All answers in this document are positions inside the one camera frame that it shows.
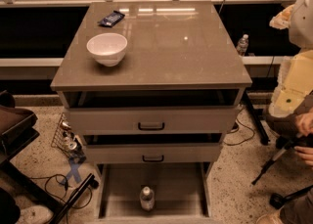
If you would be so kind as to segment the person's hand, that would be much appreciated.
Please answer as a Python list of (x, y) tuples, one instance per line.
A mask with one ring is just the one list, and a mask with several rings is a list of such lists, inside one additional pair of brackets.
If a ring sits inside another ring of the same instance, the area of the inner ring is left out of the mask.
[(296, 126), (303, 136), (308, 136), (313, 132), (313, 112), (303, 113), (296, 117)]

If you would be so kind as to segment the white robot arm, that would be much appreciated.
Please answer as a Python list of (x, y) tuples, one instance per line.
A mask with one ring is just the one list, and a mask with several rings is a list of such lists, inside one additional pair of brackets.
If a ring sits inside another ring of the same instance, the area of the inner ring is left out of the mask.
[(313, 0), (297, 0), (269, 24), (277, 29), (287, 28), (290, 43), (300, 48), (292, 58), (283, 58), (269, 106), (272, 116), (286, 117), (313, 91)]

